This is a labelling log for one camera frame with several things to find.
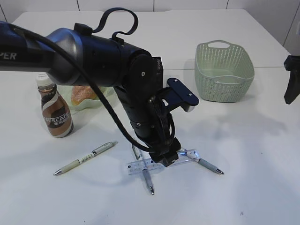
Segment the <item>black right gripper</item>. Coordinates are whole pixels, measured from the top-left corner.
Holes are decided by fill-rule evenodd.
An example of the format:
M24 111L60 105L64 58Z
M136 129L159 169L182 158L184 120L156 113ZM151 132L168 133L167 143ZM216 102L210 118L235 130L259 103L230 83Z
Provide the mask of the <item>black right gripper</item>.
M290 71L288 86L284 95L286 104L291 104L300 94L300 56L289 55L284 61L286 71Z

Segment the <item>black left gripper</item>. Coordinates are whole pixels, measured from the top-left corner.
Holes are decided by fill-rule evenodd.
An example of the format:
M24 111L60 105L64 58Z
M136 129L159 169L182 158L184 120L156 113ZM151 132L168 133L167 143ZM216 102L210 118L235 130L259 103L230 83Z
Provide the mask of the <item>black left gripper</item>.
M137 127L135 134L149 148L147 152L151 159L168 167L179 158L177 151L181 147L175 138L172 115L156 96L150 97L144 106L148 117Z

